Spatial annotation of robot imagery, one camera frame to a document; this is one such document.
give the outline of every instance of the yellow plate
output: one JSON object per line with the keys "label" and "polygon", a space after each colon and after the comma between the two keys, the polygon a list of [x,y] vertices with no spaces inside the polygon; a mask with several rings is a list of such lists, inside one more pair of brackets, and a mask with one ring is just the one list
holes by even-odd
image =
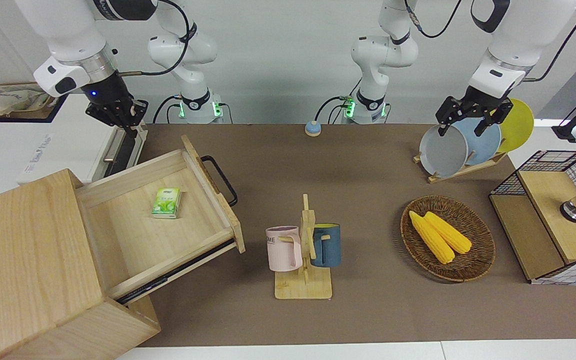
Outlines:
{"label": "yellow plate", "polygon": [[524,145],[535,127],[533,110],[530,110],[525,102],[516,98],[511,98],[510,101],[513,105],[512,110],[499,125],[503,139],[499,145],[499,153],[507,153]]}

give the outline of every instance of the dish rack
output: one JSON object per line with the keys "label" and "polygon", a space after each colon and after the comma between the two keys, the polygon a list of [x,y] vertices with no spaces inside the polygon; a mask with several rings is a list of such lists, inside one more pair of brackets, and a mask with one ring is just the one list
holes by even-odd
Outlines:
{"label": "dish rack", "polygon": [[[468,155],[468,158],[466,159],[467,162],[468,162],[468,160],[471,159],[471,157],[474,155],[474,153],[475,153],[474,151],[470,152],[470,154]],[[491,166],[496,166],[496,164],[499,164],[499,162],[501,162],[506,157],[506,155],[508,155],[507,152],[498,152],[493,157],[491,157],[490,160],[488,160],[486,162],[482,162],[481,164],[476,164],[476,165],[464,164],[464,166],[461,168],[461,170],[457,171],[457,173],[455,173],[454,175],[451,175],[451,176],[439,177],[439,176],[437,176],[437,173],[434,173],[428,177],[428,183],[434,184],[434,183],[438,183],[438,182],[443,182],[443,180],[456,178],[458,176],[470,174],[470,173],[473,173],[473,172],[478,171],[478,170],[489,168]],[[419,164],[421,162],[421,153],[419,153],[418,155],[413,157],[412,161],[415,164]]]}

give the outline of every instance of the brown table mat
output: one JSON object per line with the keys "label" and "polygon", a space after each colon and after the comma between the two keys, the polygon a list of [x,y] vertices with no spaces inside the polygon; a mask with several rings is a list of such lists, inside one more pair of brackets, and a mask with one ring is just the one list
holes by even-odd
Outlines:
{"label": "brown table mat", "polygon": [[[412,162],[428,125],[324,126],[315,138],[303,125],[148,128],[141,161],[179,148],[182,134],[199,155],[215,157],[238,192],[233,209],[247,251],[229,251],[155,291],[162,332],[142,346],[576,338],[576,286],[528,284],[489,201],[514,171],[509,159],[428,184]],[[319,223],[341,224],[331,300],[274,298],[265,228],[299,225],[303,193]],[[488,225],[496,261],[486,276],[446,284],[411,262],[400,218],[429,194],[465,203]]]}

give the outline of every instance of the plate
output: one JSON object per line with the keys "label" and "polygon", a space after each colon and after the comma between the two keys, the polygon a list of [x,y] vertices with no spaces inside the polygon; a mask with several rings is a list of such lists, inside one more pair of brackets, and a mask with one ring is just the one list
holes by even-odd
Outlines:
{"label": "plate", "polygon": [[481,136],[475,135],[475,128],[480,121],[482,121],[481,118],[468,117],[452,125],[466,138],[468,150],[475,152],[466,160],[467,166],[476,166],[489,161],[494,157],[501,143],[501,129],[497,123],[489,126]]}
{"label": "plate", "polygon": [[[434,212],[472,243],[467,253],[455,253],[448,264],[441,264],[415,230],[409,211],[424,216]],[[463,283],[486,275],[495,262],[495,242],[486,223],[470,207],[445,196],[430,195],[409,203],[400,223],[401,237],[410,256],[426,271],[444,280]]]}
{"label": "plate", "polygon": [[468,143],[462,133],[450,126],[444,136],[439,136],[439,125],[423,134],[419,153],[421,165],[430,175],[448,178],[464,167],[468,157]]}
{"label": "plate", "polygon": [[499,145],[500,153],[507,153],[524,145],[533,134],[535,116],[525,102],[511,98],[512,110],[501,123],[503,143]]}

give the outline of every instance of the mug handle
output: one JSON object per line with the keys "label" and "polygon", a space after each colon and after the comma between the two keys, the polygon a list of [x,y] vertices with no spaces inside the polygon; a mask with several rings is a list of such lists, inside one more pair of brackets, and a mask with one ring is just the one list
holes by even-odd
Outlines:
{"label": "mug handle", "polygon": [[321,236],[321,263],[326,264],[326,249],[324,248],[324,240],[330,240],[330,235]]}
{"label": "mug handle", "polygon": [[290,266],[296,267],[297,266],[297,259],[302,257],[302,242],[299,239],[299,235],[288,235],[288,236],[279,236],[279,240],[282,242],[291,242],[292,243],[292,251],[293,251],[293,258]]}

